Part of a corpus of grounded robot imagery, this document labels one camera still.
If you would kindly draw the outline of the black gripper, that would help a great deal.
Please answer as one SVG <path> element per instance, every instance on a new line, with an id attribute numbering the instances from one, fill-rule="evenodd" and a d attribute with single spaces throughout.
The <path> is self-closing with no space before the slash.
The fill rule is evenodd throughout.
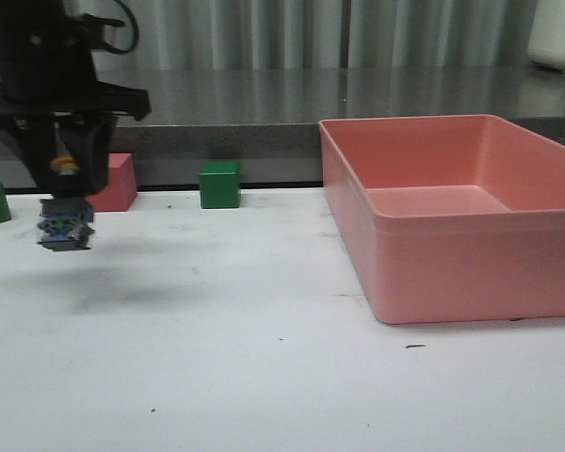
<path id="1" fill-rule="evenodd" d="M 97 194 L 108 184 L 115 116 L 140 121 L 151 104 L 145 89 L 100 81 L 92 52 L 126 54 L 137 41 L 134 31 L 128 48 L 117 48 L 101 27 L 0 28 L 0 142 L 42 192 Z M 92 112 L 107 115 L 82 115 Z"/>

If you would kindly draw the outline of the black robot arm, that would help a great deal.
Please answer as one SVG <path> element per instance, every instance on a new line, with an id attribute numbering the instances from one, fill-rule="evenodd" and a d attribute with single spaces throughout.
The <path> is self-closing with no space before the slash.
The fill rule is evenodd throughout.
<path id="1" fill-rule="evenodd" d="M 0 141 L 56 198 L 102 191 L 118 118 L 151 111 L 147 90 L 97 77 L 91 53 L 116 53 L 103 29 L 121 25 L 60 1 L 0 1 Z"/>

